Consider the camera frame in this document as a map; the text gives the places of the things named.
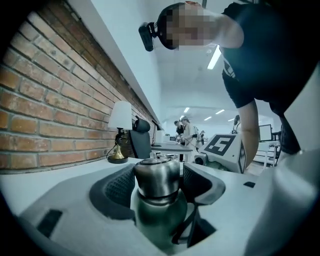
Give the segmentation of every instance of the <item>brass lamp base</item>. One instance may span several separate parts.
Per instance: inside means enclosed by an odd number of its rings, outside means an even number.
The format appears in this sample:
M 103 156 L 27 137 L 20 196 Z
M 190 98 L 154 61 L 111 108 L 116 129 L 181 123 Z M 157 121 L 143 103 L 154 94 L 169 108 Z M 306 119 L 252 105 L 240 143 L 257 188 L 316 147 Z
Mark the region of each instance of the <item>brass lamp base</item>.
M 128 157 L 124 157 L 124 155 L 121 153 L 120 146 L 116 145 L 116 152 L 115 154 L 112 154 L 107 157 L 109 163 L 112 164 L 123 164 L 128 162 Z

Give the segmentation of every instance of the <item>brick wall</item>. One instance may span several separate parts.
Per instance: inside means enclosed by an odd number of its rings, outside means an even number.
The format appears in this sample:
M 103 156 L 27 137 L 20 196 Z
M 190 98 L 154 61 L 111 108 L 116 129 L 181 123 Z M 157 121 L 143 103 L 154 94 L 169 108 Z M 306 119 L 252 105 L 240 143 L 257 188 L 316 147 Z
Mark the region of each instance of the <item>brick wall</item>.
M 0 67 L 1 173 L 39 172 L 105 158 L 117 101 L 132 121 L 152 116 L 81 19 L 63 1 L 31 13 Z M 132 156 L 130 141 L 124 155 Z

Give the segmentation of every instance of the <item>black pants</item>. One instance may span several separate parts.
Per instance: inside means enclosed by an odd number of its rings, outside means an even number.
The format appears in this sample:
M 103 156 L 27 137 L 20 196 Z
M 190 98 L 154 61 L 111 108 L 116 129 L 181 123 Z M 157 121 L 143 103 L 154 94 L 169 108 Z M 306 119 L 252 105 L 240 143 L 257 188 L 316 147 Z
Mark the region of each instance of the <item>black pants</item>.
M 184 160 L 184 155 L 183 154 L 180 154 L 180 162 L 182 162 Z
M 300 150 L 299 143 L 287 119 L 280 117 L 280 120 L 282 123 L 281 151 L 293 155 Z

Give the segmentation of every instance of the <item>black t-shirt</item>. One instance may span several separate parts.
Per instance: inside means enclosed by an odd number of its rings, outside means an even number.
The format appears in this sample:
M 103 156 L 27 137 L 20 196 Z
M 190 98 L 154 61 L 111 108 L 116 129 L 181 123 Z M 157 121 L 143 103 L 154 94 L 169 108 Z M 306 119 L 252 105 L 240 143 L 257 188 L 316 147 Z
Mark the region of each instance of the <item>black t-shirt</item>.
M 180 127 L 176 128 L 176 132 L 180 135 L 184 133 L 184 127 L 182 125 L 180 125 Z
M 223 14 L 244 32 L 240 48 L 221 48 L 222 78 L 235 106 L 263 100 L 283 117 L 317 63 L 298 41 L 299 28 L 267 5 L 232 3 Z

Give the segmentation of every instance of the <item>table lamp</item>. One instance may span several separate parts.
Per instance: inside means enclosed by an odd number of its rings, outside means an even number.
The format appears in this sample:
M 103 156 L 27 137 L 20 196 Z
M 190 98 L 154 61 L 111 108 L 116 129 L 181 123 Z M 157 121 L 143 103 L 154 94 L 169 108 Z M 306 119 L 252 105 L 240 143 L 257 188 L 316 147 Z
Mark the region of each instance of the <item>table lamp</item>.
M 122 130 L 132 130 L 132 110 L 131 104 L 127 101 L 117 101 L 111 112 L 108 128 L 117 128 L 118 134 L 115 136 L 116 151 L 107 157 L 112 164 L 123 164 L 128 161 L 121 153 L 121 139 L 125 134 Z

